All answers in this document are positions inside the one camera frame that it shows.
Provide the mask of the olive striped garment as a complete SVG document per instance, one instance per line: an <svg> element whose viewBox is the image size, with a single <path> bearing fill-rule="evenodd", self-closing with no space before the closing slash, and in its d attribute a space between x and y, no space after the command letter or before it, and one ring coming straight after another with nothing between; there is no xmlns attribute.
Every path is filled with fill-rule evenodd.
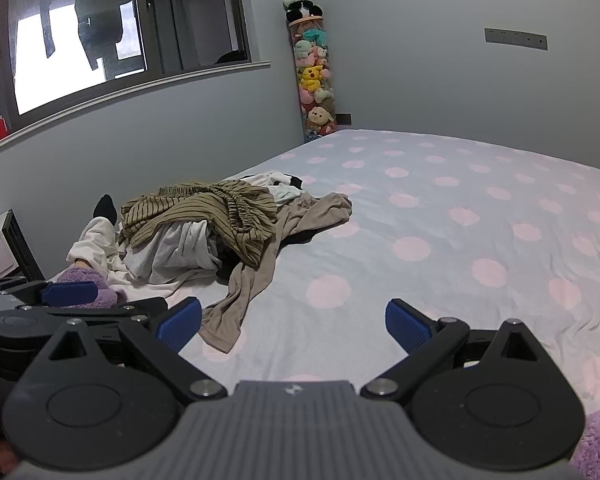
<svg viewBox="0 0 600 480"><path fill-rule="evenodd" d="M256 268L275 234L277 205L267 188L241 180L188 182L129 200L120 214L119 240L132 248L149 242L166 224L204 221L224 246Z"/></svg>

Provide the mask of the purple fluffy blanket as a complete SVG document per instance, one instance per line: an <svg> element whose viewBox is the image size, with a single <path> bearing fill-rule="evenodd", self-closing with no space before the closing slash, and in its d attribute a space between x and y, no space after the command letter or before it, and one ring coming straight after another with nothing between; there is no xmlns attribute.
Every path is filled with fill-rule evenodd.
<svg viewBox="0 0 600 480"><path fill-rule="evenodd" d="M85 266L69 266L55 280L56 284L70 284L69 299L62 300L64 307L81 309L110 309L123 297L113 290L106 278L97 270ZM78 285L91 283L90 293L79 292Z"/></svg>

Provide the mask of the cream white trousers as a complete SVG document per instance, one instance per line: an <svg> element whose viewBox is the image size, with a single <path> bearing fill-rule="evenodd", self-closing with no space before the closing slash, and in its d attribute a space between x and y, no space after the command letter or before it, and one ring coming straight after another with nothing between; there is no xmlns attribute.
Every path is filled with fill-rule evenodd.
<svg viewBox="0 0 600 480"><path fill-rule="evenodd" d="M70 266L85 266L102 274L108 285L118 292L121 301L140 300L150 297L166 298L174 294L185 282L195 278L208 278L215 271L205 274L186 275L184 280L166 284L149 284L132 277L123 263L128 244L120 243L120 226L113 226L104 218L94 218L87 223L77 242L68 252Z"/></svg>

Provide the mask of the white grey garment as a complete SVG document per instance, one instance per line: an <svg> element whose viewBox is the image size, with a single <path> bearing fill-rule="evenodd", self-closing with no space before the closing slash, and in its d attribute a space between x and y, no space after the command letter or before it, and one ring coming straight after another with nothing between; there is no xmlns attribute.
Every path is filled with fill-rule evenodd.
<svg viewBox="0 0 600 480"><path fill-rule="evenodd" d="M154 285L220 268L216 243L204 220L160 226L147 243L126 248L123 263L133 278Z"/></svg>

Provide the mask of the white box with black panel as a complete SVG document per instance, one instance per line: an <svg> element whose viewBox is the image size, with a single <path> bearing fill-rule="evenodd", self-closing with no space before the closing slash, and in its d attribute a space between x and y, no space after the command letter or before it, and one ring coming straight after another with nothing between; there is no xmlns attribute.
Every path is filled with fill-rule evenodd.
<svg viewBox="0 0 600 480"><path fill-rule="evenodd" d="M14 212L0 214L0 278L23 276L28 281L44 278L20 229Z"/></svg>

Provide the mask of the polka dot bed sheet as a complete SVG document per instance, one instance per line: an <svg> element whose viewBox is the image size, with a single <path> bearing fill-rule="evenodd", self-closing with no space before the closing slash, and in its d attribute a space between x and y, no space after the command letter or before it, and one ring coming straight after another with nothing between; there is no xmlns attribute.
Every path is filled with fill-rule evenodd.
<svg viewBox="0 0 600 480"><path fill-rule="evenodd" d="M404 353L385 326L400 298L475 328L525 322L585 408L600 409L600 169L481 142L343 130L260 165L350 220L284 248L235 347L194 338L184 358L242 380L362 386Z"/></svg>

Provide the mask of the taupe brown shirt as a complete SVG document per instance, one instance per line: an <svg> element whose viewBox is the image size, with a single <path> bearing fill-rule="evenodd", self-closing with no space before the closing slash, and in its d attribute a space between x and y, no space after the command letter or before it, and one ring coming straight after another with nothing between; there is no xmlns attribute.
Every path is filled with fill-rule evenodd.
<svg viewBox="0 0 600 480"><path fill-rule="evenodd" d="M219 352L231 352L242 332L250 302L273 281L280 251L288 245L309 243L315 234L342 226L351 214L350 198L342 193L323 197L302 193L283 205L277 214L275 234L265 244L260 266L235 266L228 278L226 296L202 311L202 340Z"/></svg>

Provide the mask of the white black small garment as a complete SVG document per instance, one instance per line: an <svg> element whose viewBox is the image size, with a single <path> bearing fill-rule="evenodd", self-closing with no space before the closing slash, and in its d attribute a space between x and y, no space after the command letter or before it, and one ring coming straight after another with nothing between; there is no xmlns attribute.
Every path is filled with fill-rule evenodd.
<svg viewBox="0 0 600 480"><path fill-rule="evenodd" d="M250 176L240 177L240 180L266 188L277 206L292 202L303 192L300 178L276 170L250 174Z"/></svg>

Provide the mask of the clear tube of plush toys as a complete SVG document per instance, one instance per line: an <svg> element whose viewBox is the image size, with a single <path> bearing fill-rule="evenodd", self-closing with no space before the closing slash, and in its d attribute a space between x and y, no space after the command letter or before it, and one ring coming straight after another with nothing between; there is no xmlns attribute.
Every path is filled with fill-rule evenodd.
<svg viewBox="0 0 600 480"><path fill-rule="evenodd" d="M337 129L328 40L321 16L306 16L288 25L294 52L304 140L328 136Z"/></svg>

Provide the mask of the panda plush toy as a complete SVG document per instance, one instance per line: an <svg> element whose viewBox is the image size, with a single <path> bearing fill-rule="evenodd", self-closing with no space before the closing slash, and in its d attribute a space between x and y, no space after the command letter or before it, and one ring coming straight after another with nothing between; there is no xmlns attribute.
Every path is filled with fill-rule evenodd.
<svg viewBox="0 0 600 480"><path fill-rule="evenodd" d="M314 0L282 0L285 10L285 18L288 24L302 20L302 18L314 18L322 16L323 9Z"/></svg>

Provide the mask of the wall socket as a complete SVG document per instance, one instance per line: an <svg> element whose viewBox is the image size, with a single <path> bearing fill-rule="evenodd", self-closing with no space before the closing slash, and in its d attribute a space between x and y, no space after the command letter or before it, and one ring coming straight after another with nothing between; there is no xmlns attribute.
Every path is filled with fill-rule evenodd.
<svg viewBox="0 0 600 480"><path fill-rule="evenodd" d="M340 126L350 126L352 124L351 115L346 113L337 114L336 122Z"/></svg>

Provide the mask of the window with dark frame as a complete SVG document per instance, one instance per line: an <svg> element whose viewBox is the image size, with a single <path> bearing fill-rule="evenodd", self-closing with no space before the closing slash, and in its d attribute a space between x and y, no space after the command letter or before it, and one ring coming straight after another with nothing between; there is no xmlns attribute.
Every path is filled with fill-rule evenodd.
<svg viewBox="0 0 600 480"><path fill-rule="evenodd" d="M0 0L0 152L133 94L263 66L245 0Z"/></svg>

